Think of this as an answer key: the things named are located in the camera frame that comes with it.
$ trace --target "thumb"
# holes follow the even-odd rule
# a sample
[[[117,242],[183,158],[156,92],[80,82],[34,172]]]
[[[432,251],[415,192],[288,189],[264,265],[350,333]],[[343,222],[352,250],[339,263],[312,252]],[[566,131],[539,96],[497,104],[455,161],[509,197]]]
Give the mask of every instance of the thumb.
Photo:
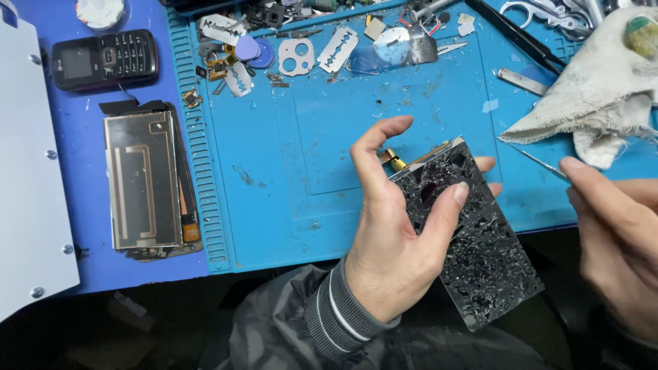
[[[430,250],[441,252],[441,259],[445,258],[445,252],[450,244],[461,208],[468,197],[468,184],[460,182],[449,186],[436,198],[432,211],[427,216],[425,227],[420,234],[421,244]]]

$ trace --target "cloth rag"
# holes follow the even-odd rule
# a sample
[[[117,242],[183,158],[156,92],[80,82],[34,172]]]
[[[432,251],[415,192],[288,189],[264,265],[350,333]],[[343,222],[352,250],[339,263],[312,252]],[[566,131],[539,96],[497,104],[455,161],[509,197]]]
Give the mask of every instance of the cloth rag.
[[[629,136],[656,142],[649,117],[658,63],[624,45],[626,23],[639,14],[656,18],[658,9],[623,8],[606,17],[532,112],[500,138],[530,144],[572,132],[578,156],[599,169],[610,168]]]

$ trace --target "tweezers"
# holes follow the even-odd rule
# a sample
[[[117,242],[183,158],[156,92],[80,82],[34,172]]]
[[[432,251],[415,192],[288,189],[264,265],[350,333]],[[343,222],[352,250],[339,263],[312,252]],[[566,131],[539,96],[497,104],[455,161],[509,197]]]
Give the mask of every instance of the tweezers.
[[[489,23],[496,27],[496,29],[505,36],[505,38],[511,41],[530,58],[534,59],[540,66],[550,70],[558,76],[560,75],[560,71],[558,71],[551,62],[561,67],[567,66],[567,64],[560,58],[556,57],[546,45],[532,37],[528,32],[517,26],[511,20],[507,19],[506,16],[499,14],[483,0],[464,0],[464,3],[473,8],[474,11],[478,12],[482,18],[488,20]]]

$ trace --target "metal screw head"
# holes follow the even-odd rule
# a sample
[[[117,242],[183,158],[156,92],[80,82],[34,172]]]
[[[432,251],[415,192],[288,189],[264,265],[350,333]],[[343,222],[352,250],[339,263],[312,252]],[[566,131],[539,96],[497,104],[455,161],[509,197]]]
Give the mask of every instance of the metal screw head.
[[[29,58],[30,58],[30,60],[31,60],[34,64],[36,64],[37,66],[40,66],[40,65],[41,65],[41,58],[37,57],[36,55],[34,55],[34,54],[30,54]]]
[[[40,286],[37,286],[36,288],[32,289],[32,291],[30,292],[30,295],[33,298],[39,298],[43,295],[43,292],[44,292],[43,288],[40,287]]]

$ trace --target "grey jacket sleeve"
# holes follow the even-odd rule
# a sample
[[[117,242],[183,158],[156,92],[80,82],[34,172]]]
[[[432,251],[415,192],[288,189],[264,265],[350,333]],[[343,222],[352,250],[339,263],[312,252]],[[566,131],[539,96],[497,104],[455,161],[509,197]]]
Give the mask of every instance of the grey jacket sleeve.
[[[343,257],[309,298],[304,321],[318,353],[339,361],[377,334],[394,328],[400,316],[382,323],[363,308],[347,285]]]
[[[233,317],[219,369],[331,369],[399,322],[381,323],[354,298],[343,261],[306,265],[250,293]]]

